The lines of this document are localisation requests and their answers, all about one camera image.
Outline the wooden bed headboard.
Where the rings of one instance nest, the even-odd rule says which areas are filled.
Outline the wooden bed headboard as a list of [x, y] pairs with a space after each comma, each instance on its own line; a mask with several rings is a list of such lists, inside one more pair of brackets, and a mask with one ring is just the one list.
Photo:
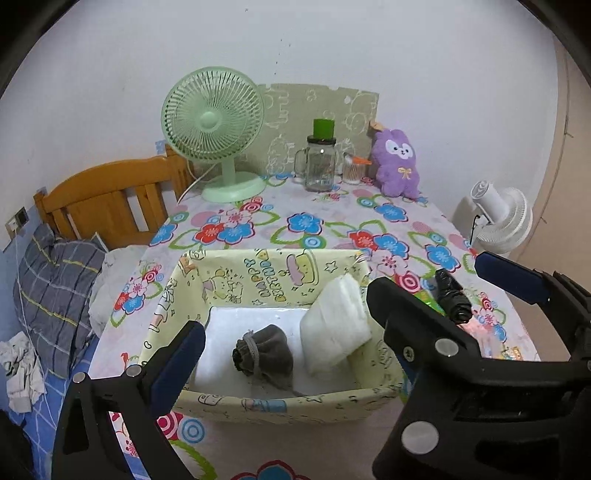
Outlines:
[[67, 240], [97, 234], [109, 249], [146, 245], [168, 219], [162, 186], [170, 184], [179, 198], [190, 173], [185, 159], [166, 147], [163, 155], [91, 167], [33, 200], [41, 221]]

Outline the purple plush bunny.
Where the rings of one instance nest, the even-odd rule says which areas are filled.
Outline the purple plush bunny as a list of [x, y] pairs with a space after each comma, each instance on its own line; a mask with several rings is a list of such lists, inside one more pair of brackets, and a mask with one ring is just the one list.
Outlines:
[[385, 129], [374, 135], [372, 160], [377, 165], [376, 180], [387, 197], [420, 196], [420, 174], [417, 158], [406, 133], [399, 129]]

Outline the green cup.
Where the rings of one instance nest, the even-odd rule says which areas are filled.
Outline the green cup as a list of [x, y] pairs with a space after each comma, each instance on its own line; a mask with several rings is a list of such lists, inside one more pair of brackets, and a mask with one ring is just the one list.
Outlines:
[[335, 121], [317, 118], [312, 125], [312, 137], [318, 140], [331, 140], [335, 137]]

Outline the green packet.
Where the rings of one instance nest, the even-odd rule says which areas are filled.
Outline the green packet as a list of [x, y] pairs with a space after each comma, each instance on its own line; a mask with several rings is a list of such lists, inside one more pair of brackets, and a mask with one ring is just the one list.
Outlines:
[[437, 303], [437, 301], [433, 298], [433, 296], [429, 292], [427, 292], [425, 290], [421, 290], [419, 292], [416, 292], [414, 294], [414, 296], [417, 297], [419, 300], [421, 300], [426, 305], [428, 305], [429, 307], [431, 307], [432, 309], [434, 309], [435, 311], [437, 311], [439, 314], [445, 316], [444, 310], [441, 308], [441, 306]]

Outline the grey rolled sock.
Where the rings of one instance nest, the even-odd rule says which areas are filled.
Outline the grey rolled sock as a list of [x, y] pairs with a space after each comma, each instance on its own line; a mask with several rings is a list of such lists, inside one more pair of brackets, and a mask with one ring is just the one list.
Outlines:
[[235, 369], [245, 376], [280, 390], [293, 387], [294, 356], [288, 347], [286, 333], [276, 325], [245, 332], [235, 343], [231, 358]]

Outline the wall socket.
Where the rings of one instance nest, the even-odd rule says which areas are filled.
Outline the wall socket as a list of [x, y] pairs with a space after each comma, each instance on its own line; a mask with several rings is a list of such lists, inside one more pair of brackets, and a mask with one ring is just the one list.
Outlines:
[[19, 233], [19, 231], [28, 223], [29, 216], [24, 207], [20, 208], [11, 219], [5, 224], [6, 231], [11, 240]]

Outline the glass mason jar mug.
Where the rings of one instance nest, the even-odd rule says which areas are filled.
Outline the glass mason jar mug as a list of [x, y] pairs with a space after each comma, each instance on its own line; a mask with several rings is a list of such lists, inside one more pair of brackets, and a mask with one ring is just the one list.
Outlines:
[[294, 175], [310, 192], [327, 193], [335, 181], [335, 139], [318, 139], [310, 135], [304, 149], [294, 156]]

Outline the green desk fan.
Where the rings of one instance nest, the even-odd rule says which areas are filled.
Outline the green desk fan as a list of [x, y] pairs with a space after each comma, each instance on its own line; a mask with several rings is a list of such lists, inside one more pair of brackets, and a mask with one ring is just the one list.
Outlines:
[[192, 162], [221, 167], [201, 196], [211, 203], [233, 203], [259, 195], [263, 179], [238, 171], [235, 158], [252, 145], [263, 127], [259, 88], [242, 72], [205, 67], [180, 79], [161, 108], [161, 128], [171, 149]]

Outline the small toothpick jar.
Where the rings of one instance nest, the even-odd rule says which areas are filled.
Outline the small toothpick jar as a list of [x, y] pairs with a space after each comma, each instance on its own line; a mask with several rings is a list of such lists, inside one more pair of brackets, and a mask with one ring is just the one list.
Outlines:
[[342, 181], [352, 185], [360, 184], [370, 164], [372, 162], [367, 158], [349, 153], [342, 154]]

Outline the black small object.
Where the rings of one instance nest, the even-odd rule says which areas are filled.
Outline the black small object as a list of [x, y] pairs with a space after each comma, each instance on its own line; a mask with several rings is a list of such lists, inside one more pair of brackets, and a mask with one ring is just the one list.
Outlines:
[[436, 301], [445, 315], [457, 325], [467, 324], [473, 317], [472, 303], [462, 285], [446, 269], [435, 274]]

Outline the crumpled white cloth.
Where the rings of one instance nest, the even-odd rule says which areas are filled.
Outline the crumpled white cloth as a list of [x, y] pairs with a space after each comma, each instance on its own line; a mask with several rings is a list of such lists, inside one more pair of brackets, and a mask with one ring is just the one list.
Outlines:
[[25, 332], [1, 342], [1, 365], [6, 375], [9, 408], [25, 414], [46, 393], [40, 360]]

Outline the yellow fabric storage box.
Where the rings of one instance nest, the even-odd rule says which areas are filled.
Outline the yellow fabric storage box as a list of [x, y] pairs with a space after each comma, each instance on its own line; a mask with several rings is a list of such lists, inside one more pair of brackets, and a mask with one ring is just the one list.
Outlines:
[[[322, 289], [349, 273], [360, 284], [372, 339], [328, 373], [308, 373], [300, 323]], [[228, 422], [327, 424], [366, 418], [397, 397], [404, 372], [366, 303], [370, 267], [356, 250], [188, 251], [162, 290], [139, 357], [147, 361], [189, 321], [205, 347], [172, 410]], [[235, 369], [245, 332], [276, 325], [294, 356], [293, 387], [280, 390]]]

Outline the white standing fan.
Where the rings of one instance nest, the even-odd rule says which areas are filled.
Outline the white standing fan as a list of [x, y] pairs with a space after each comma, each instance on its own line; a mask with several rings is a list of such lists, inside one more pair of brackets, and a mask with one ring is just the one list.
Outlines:
[[508, 256], [528, 237], [533, 210], [525, 194], [513, 187], [497, 189], [492, 182], [476, 183], [470, 197], [477, 208], [470, 243], [485, 251]]

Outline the floral tablecloth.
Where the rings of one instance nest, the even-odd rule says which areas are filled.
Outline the floral tablecloth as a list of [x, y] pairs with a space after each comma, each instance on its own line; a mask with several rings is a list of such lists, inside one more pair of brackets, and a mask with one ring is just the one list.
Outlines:
[[[339, 184], [315, 194], [290, 174], [266, 180], [263, 193], [231, 204], [187, 195], [133, 264], [110, 253], [120, 274], [113, 297], [91, 312], [105, 328], [89, 368], [92, 378], [115, 377], [139, 357], [157, 302], [178, 259], [204, 250], [356, 250], [370, 281], [386, 277], [414, 294], [435, 299], [435, 274], [448, 270], [472, 303], [467, 331], [484, 356], [535, 360], [538, 356], [504, 291], [480, 279], [475, 250], [426, 199], [384, 197], [370, 183]], [[409, 388], [404, 382], [398, 396]], [[396, 419], [394, 397], [369, 416], [327, 424], [228, 422], [171, 410], [158, 419], [181, 462], [198, 479], [368, 479], [374, 457]]]

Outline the grey plaid pillow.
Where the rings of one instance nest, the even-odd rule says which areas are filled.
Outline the grey plaid pillow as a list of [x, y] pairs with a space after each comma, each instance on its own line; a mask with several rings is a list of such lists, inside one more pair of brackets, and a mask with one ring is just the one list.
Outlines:
[[41, 224], [20, 260], [13, 287], [17, 318], [42, 368], [58, 378], [69, 378], [94, 336], [89, 303], [105, 255], [96, 239], [67, 240]]

